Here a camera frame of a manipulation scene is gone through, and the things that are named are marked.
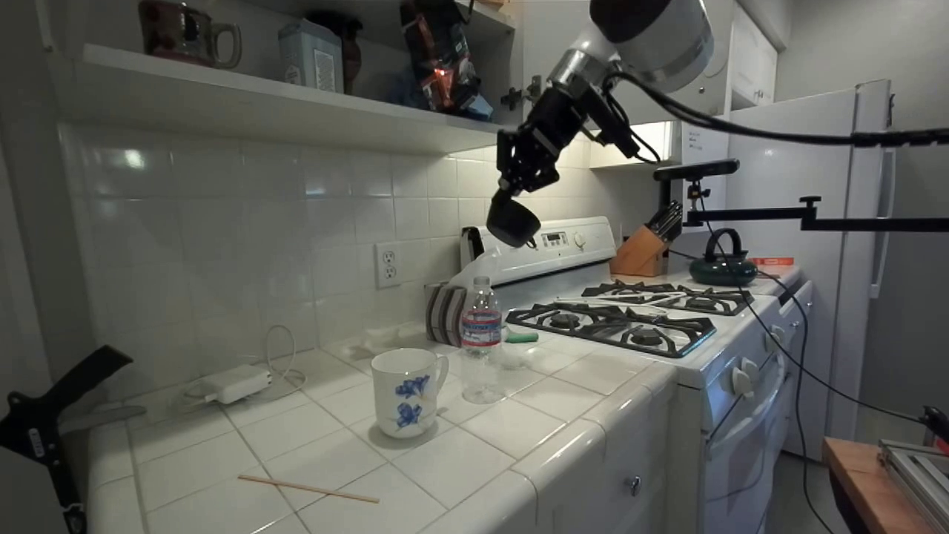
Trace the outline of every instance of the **electrical outlet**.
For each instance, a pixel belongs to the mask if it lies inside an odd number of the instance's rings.
[[[379,288],[402,283],[401,254],[398,243],[376,243],[376,282]]]

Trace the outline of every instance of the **kettle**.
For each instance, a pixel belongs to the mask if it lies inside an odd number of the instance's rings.
[[[718,240],[723,235],[732,238],[732,253],[716,252]],[[747,260],[748,251],[741,250],[741,237],[735,228],[719,228],[709,237],[705,245],[705,256],[694,259],[689,265],[689,274],[700,284],[711,286],[748,285],[758,275],[758,268]]]

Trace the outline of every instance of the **floor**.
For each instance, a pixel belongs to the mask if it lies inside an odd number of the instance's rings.
[[[906,443],[922,443],[923,430],[919,425],[889,415],[861,408],[857,415],[857,441],[876,444],[880,439]],[[827,534],[804,499],[804,461],[792,454],[782,453],[774,468],[772,507],[765,528],[767,534]],[[808,489],[817,512],[827,522],[833,534],[849,534],[830,491],[828,469],[819,464],[808,464]]]

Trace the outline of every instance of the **oven door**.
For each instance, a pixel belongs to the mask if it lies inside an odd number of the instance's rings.
[[[705,534],[756,534],[761,528],[792,400],[793,380],[779,353],[761,371],[754,397],[739,401],[707,443]]]

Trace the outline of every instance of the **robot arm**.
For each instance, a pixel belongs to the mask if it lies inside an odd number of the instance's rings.
[[[501,178],[488,229],[510,246],[523,246],[540,228],[537,217],[512,198],[560,180],[554,165],[577,133],[589,135],[587,120],[600,128],[599,143],[616,144],[627,158],[639,152],[629,124],[606,102],[607,74],[622,69],[672,92],[694,80],[712,57],[712,27],[702,0],[591,0],[590,19],[550,73],[527,120],[497,134]]]

